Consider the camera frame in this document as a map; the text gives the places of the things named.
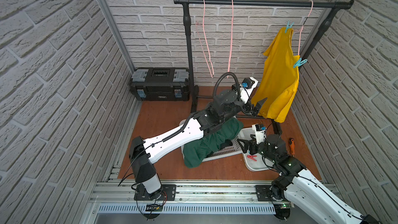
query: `yellow t-shirt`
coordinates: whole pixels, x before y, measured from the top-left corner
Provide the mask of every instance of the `yellow t-shirt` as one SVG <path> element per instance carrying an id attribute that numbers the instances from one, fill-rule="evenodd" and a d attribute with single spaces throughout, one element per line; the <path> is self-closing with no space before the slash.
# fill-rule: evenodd
<path id="1" fill-rule="evenodd" d="M 293 29 L 286 27 L 279 30 L 275 39 L 263 53 L 268 58 L 264 62 L 264 73 L 261 84 L 251 103 L 268 98 L 259 115 L 264 118 L 284 122 L 299 85 L 299 68 L 293 65 L 300 56 L 293 56 L 291 47 Z"/>

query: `blue clothespin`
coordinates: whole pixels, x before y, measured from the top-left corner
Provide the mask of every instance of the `blue clothespin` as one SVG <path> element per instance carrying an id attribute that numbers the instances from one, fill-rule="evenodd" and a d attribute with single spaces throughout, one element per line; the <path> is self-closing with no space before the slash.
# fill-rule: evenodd
<path id="1" fill-rule="evenodd" d="M 289 24 L 290 24 L 290 20 L 287 22 L 285 33 L 287 32 L 287 29 L 289 29 L 293 26 L 294 22 L 292 22 L 292 24 L 290 26 L 289 26 Z"/>
<path id="2" fill-rule="evenodd" d="M 304 59 L 303 61 L 301 61 L 301 57 L 300 57 L 300 59 L 293 65 L 293 68 L 300 67 L 301 65 L 303 65 L 307 61 L 308 61 L 307 59 Z"/>

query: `wooden floor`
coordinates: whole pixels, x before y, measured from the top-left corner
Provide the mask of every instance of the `wooden floor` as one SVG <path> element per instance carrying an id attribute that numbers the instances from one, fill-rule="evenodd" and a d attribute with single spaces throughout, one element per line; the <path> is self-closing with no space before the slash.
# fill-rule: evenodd
<path id="1" fill-rule="evenodd" d="M 222 91 L 229 87 L 219 87 Z M 210 96 L 213 87 L 200 87 L 199 95 Z M 206 107 L 211 99 L 199 99 L 198 110 Z M 134 127 L 130 141 L 141 136 L 143 139 L 154 137 L 167 132 L 178 126 L 181 120 L 186 119 L 191 110 L 191 101 L 189 102 L 142 102 L 140 114 Z M 238 118 L 243 122 L 244 128 L 251 127 L 252 124 L 260 123 L 259 119 L 243 119 Z M 261 120 L 264 126 L 271 123 L 269 119 Z M 307 168 L 321 179 L 318 169 L 315 166 L 314 160 L 311 157 L 310 151 L 305 144 L 304 138 L 301 135 L 300 129 L 297 125 L 296 119 L 291 111 L 289 111 L 285 122 L 281 123 L 282 136 L 284 141 L 289 138 L 294 138 L 296 143 L 296 158 L 299 159 Z M 130 165 L 128 158 L 130 144 L 127 148 L 125 157 L 119 173 L 119 179 L 123 177 L 126 169 Z M 274 180 L 278 177 L 276 172 L 269 170 L 261 172 L 249 171 L 244 163 L 242 154 L 215 159 L 207 162 L 202 162 L 199 167 L 189 169 L 184 165 L 181 148 L 168 153 L 155 163 L 155 167 L 160 179 L 207 179 L 207 180 Z"/>

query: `red clothespin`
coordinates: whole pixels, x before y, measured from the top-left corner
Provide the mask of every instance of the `red clothespin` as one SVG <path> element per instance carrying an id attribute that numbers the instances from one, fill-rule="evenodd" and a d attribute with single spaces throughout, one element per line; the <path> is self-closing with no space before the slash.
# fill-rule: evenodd
<path id="1" fill-rule="evenodd" d="M 254 157 L 257 157 L 257 155 L 248 155 L 248 158 L 257 162 L 257 160 Z"/>

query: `green cloth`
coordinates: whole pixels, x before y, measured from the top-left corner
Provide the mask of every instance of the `green cloth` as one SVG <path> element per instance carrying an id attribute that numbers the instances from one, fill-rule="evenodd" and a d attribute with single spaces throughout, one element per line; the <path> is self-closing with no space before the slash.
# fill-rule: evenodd
<path id="1" fill-rule="evenodd" d="M 231 118 L 217 132 L 186 143 L 183 150 L 185 165 L 188 168 L 198 167 L 207 155 L 219 151 L 221 144 L 227 139 L 234 139 L 242 128 L 242 122 L 236 118 Z"/>

